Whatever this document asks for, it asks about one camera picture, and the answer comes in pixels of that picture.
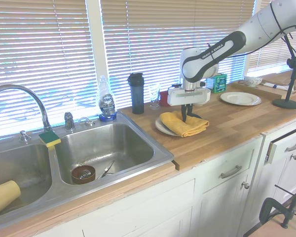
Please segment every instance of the green sponge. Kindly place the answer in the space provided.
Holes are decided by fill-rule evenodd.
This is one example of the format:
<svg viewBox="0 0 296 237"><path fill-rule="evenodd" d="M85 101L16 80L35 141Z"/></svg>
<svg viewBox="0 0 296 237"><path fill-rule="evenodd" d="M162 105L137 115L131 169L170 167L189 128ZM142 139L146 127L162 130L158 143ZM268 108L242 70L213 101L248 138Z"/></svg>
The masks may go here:
<svg viewBox="0 0 296 237"><path fill-rule="evenodd" d="M40 140L46 144L46 147L55 146L56 144L61 143L60 138L53 131L47 131L38 136Z"/></svg>

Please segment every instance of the folded cloth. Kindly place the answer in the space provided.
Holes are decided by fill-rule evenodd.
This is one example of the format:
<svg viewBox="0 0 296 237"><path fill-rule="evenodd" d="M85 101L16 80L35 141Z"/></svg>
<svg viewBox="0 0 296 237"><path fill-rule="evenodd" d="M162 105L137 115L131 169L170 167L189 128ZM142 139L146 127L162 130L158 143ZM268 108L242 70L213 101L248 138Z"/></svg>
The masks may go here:
<svg viewBox="0 0 296 237"><path fill-rule="evenodd" d="M276 84L272 84L272 83L268 83L268 82L264 82L261 84L264 86L268 86L268 87L272 87L272 88L280 89L280 90L285 90L285 91L288 91L288 87L289 87L289 85L276 85Z"/></svg>
<svg viewBox="0 0 296 237"><path fill-rule="evenodd" d="M198 134L208 127L209 122L201 118L186 116L186 121L182 121L182 114L178 111L160 114L162 123L168 129L181 137L188 137Z"/></svg>

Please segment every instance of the black water bottle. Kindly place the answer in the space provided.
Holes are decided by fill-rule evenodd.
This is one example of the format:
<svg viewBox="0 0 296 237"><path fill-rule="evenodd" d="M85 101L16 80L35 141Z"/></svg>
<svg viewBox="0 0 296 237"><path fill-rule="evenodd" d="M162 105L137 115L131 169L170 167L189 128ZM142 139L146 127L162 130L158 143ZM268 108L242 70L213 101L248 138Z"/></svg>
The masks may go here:
<svg viewBox="0 0 296 237"><path fill-rule="evenodd" d="M144 113L144 78L142 73L132 73L128 77L128 84L132 95L132 112L140 115Z"/></svg>

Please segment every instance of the white bowl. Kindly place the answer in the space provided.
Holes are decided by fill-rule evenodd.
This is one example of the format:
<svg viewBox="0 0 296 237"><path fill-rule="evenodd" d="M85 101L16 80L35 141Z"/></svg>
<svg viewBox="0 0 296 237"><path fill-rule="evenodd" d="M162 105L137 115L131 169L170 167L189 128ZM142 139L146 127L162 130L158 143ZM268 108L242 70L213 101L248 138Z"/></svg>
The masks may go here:
<svg viewBox="0 0 296 237"><path fill-rule="evenodd" d="M262 78L255 78L255 77L244 77L244 84L247 86L255 87L262 82Z"/></svg>

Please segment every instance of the clear glass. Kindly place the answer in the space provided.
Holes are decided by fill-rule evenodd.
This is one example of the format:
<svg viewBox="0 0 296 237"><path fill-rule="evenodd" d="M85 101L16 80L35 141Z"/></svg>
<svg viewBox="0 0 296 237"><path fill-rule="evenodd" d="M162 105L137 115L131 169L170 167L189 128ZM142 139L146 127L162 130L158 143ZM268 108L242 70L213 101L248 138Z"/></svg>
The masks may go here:
<svg viewBox="0 0 296 237"><path fill-rule="evenodd" d="M150 95L150 108L157 110L160 108L160 84L149 85L149 95Z"/></svg>

